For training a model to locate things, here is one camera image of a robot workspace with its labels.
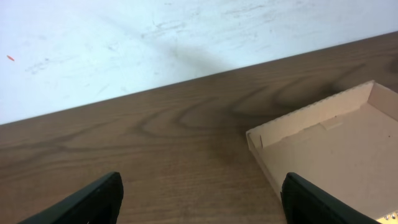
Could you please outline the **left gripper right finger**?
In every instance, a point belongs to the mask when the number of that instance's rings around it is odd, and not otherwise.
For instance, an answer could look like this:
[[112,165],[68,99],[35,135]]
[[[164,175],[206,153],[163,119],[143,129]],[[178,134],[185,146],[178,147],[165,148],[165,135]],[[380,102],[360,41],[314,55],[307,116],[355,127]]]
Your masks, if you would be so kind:
[[287,173],[280,192],[288,224],[375,224],[294,172]]

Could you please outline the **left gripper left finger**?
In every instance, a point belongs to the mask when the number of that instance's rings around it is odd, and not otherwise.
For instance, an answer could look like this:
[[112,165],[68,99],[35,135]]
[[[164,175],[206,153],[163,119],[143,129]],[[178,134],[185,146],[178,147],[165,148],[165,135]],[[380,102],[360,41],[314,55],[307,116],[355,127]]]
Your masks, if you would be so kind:
[[20,224],[116,224],[124,196],[119,172],[110,172]]

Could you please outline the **cardboard box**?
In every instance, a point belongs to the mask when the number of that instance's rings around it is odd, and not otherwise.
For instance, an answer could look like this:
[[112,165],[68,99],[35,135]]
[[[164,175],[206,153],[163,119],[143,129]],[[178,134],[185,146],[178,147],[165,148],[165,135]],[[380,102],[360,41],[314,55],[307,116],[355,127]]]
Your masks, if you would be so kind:
[[397,93],[366,82],[250,129],[274,191],[294,172],[377,220],[397,210]]

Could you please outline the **yellow sticky note pad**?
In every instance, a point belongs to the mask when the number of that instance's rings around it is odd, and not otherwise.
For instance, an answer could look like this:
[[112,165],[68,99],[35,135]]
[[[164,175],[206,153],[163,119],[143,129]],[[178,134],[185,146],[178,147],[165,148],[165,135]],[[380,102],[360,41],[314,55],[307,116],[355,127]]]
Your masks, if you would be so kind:
[[394,212],[388,213],[387,215],[378,218],[376,221],[381,224],[398,224],[398,211],[396,210]]

